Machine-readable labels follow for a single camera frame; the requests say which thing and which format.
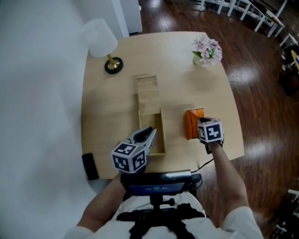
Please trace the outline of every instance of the black lamp base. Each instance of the black lamp base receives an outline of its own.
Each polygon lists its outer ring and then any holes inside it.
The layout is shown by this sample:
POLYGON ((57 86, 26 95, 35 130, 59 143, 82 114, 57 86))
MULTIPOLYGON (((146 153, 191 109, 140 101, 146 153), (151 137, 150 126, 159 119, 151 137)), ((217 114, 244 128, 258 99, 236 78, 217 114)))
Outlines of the black lamp base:
POLYGON ((116 68, 112 68, 110 61, 108 60, 104 66, 105 71, 108 74, 116 74, 116 73, 120 72, 123 68, 123 61, 119 57, 113 57, 112 59, 114 59, 116 62, 119 62, 119 64, 117 64, 118 66, 116 68))

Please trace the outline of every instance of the flower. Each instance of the flower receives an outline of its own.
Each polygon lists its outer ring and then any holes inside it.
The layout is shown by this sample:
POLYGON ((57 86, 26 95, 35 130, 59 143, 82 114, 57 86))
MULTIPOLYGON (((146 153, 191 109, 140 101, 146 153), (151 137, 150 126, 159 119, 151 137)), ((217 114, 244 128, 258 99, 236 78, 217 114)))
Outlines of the flower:
POLYGON ((201 58, 200 61, 203 61, 204 65, 215 65, 221 61, 222 49, 215 39, 204 35, 196 38, 193 44, 196 49, 193 53, 201 58))

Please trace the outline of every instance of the white cube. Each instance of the white cube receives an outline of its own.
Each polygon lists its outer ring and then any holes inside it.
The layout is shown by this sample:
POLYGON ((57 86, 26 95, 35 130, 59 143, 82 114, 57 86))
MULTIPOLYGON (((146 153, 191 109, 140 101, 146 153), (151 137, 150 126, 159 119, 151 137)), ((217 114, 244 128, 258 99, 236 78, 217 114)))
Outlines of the white cube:
POLYGON ((113 167, 125 173, 135 173, 146 165, 145 147, 119 143, 111 152, 113 167))
POLYGON ((223 140, 223 130, 221 121, 218 119, 211 119, 207 122, 197 120, 199 140, 205 143, 223 140))

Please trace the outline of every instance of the person's left arm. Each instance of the person's left arm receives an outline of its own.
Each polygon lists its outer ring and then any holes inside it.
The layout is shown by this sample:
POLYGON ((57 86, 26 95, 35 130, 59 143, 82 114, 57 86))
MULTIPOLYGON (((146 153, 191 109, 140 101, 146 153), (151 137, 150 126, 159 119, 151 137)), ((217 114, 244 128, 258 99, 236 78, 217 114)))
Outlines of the person's left arm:
POLYGON ((119 173, 86 207, 77 226, 85 227, 93 232, 99 230, 116 213, 123 202, 125 189, 121 184, 119 173))

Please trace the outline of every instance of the wooden floor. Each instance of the wooden floor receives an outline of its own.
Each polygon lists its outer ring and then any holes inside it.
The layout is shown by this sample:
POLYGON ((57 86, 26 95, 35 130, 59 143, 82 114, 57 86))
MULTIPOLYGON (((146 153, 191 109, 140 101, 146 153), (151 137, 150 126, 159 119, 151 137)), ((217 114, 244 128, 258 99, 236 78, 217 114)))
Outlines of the wooden floor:
MULTIPOLYGON (((222 64, 237 104, 245 148, 245 156, 232 162, 245 181, 250 206, 267 237, 273 210, 288 188, 298 188, 299 177, 299 95, 286 96, 278 83, 281 40, 267 38, 268 28, 254 32, 257 20, 248 16, 240 21, 240 13, 233 12, 228 18, 225 7, 217 15, 215 6, 200 12, 189 0, 139 0, 139 4, 143 34, 206 32, 222 46, 222 64)), ((214 166, 203 169, 202 176, 198 197, 219 226, 223 214, 214 166)))

